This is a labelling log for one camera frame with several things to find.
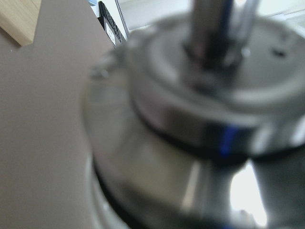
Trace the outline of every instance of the stainless steel part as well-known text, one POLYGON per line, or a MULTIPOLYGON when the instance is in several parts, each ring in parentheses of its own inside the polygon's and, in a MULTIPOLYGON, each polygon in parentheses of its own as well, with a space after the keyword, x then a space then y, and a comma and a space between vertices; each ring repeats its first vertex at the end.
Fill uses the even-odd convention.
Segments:
POLYGON ((304 148, 228 165, 183 151, 139 120, 117 61, 95 69, 84 117, 98 176, 132 217, 151 229, 305 227, 304 148))
POLYGON ((228 67, 242 60, 257 0, 195 0, 188 42, 204 67, 228 67))
POLYGON ((204 69, 183 48, 190 24, 136 31, 93 68, 98 177, 148 229, 305 228, 304 37, 257 19, 240 65, 204 69))
POLYGON ((92 157, 88 159, 86 169, 86 180, 88 197, 91 205, 91 217, 99 229, 129 229, 127 224, 122 221, 101 190, 100 183, 92 167, 92 157))
POLYGON ((137 112, 158 132, 214 156, 259 156, 305 142, 305 39, 258 19, 239 67, 202 70, 182 48, 186 17, 138 31, 121 49, 137 112))

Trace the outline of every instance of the white wall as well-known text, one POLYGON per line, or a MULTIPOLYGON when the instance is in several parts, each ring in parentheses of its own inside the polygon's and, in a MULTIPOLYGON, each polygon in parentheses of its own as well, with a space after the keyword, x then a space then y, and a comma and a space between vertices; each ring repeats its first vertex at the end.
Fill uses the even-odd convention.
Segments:
MULTIPOLYGON (((145 26, 171 14, 191 9, 193 0, 119 0, 130 30, 145 26)), ((305 0, 260 0, 258 13, 271 15, 305 9, 305 0)))
POLYGON ((98 18, 100 16, 99 5, 91 6, 91 9, 93 10, 95 16, 98 18))

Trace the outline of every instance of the metal rod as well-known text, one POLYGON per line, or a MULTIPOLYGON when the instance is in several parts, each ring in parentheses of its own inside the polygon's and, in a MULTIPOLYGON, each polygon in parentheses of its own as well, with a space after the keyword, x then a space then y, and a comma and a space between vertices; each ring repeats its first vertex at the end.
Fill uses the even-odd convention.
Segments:
POLYGON ((231 66, 242 59, 258 0, 195 0, 189 48, 204 67, 231 66))

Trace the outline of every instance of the black object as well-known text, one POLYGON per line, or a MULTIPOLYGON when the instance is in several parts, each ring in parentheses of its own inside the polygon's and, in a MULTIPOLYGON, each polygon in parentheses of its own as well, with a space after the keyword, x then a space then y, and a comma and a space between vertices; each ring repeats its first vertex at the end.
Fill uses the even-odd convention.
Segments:
POLYGON ((110 27, 111 27, 111 31, 113 32, 115 37, 118 39, 118 41, 120 43, 124 42, 125 38, 123 37, 121 31, 117 27, 112 16, 110 15, 109 11, 107 10, 105 4, 102 1, 99 2, 99 11, 100 11, 100 17, 98 18, 98 20, 101 23, 104 30, 106 30, 105 24, 108 23, 108 25, 110 25, 110 27))

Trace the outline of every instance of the gray surface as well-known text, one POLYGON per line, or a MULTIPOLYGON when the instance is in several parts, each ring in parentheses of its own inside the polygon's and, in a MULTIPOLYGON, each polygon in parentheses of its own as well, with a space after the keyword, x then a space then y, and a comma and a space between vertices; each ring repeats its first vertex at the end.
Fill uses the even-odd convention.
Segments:
POLYGON ((110 49, 84 0, 43 0, 32 45, 0 30, 0 228, 93 228, 79 98, 110 49))

